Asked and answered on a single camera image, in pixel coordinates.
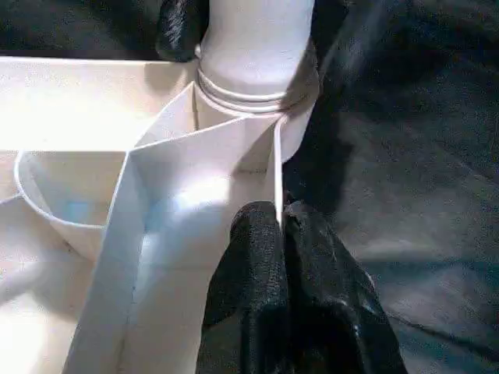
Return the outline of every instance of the white plastic panel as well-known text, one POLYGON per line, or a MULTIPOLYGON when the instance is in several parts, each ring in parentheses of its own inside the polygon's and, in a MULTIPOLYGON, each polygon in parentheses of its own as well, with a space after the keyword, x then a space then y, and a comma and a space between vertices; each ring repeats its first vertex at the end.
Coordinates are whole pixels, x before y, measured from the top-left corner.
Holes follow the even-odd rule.
POLYGON ((161 111, 136 146, 184 136, 237 118, 217 109, 192 82, 161 111))
POLYGON ((0 202, 0 372, 62 371, 91 273, 21 196, 0 202))
POLYGON ((197 65, 0 57, 0 149, 128 150, 197 65))
POLYGON ((116 372, 124 343, 145 228, 147 197, 133 162, 123 168, 64 373, 116 372))

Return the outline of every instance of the white cylindrical container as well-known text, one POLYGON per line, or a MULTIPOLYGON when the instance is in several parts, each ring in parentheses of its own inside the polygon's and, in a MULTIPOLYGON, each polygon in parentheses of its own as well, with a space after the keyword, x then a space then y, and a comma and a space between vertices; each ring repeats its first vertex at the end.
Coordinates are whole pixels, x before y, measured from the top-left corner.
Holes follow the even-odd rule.
POLYGON ((315 71, 313 0, 210 0, 199 81, 226 107, 262 113, 299 101, 315 71))

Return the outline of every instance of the white plastic tray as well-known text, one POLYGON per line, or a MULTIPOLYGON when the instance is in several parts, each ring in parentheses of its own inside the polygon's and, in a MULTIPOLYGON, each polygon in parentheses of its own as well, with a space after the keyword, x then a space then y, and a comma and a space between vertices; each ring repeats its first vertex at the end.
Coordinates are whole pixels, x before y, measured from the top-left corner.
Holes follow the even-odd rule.
MULTIPOLYGON (((244 115, 204 95, 196 63, 1 64, 12 76, 0 75, 0 98, 16 92, 18 108, 31 105, 57 124, 20 147, 16 201, 62 245, 97 261, 69 353, 65 340, 55 355, 68 353, 63 372, 193 373, 208 282, 232 218, 248 202, 270 200, 280 221, 281 164, 301 143, 318 84, 285 113, 244 115), (45 108, 58 103, 67 108, 50 116, 45 108)), ((20 127, 36 127, 27 121, 20 127)))

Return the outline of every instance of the black glove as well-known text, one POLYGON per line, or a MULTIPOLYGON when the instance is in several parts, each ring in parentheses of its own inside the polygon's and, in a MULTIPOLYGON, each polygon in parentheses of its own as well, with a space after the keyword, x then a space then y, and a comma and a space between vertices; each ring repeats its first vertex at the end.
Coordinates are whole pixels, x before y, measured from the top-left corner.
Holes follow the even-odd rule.
POLYGON ((211 278, 199 374, 287 373, 288 284, 282 236, 271 203, 235 216, 230 244, 211 278))
POLYGON ((322 216, 251 203, 208 289, 197 372, 405 374, 369 277, 322 216))
POLYGON ((407 373, 369 276, 323 216, 285 210, 292 357, 297 373, 407 373))
POLYGON ((156 52, 160 58, 188 62, 195 58, 209 21, 209 0, 165 0, 157 22, 156 52))

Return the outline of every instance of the black fabric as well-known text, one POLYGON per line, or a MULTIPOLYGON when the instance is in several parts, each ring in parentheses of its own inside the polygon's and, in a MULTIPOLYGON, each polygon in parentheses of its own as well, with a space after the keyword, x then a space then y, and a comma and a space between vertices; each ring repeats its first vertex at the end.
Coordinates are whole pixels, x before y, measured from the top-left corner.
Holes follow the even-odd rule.
POLYGON ((369 276, 322 216, 243 207, 211 279, 197 372, 403 374, 398 342, 369 276))
POLYGON ((251 203, 237 213, 230 244, 210 282, 197 372, 289 372, 288 316, 275 209, 271 203, 251 203))
POLYGON ((285 217, 297 372, 406 373, 370 277, 329 223, 301 202, 285 217))
POLYGON ((165 0, 157 22, 156 51, 160 58, 187 62, 208 27, 209 0, 165 0))

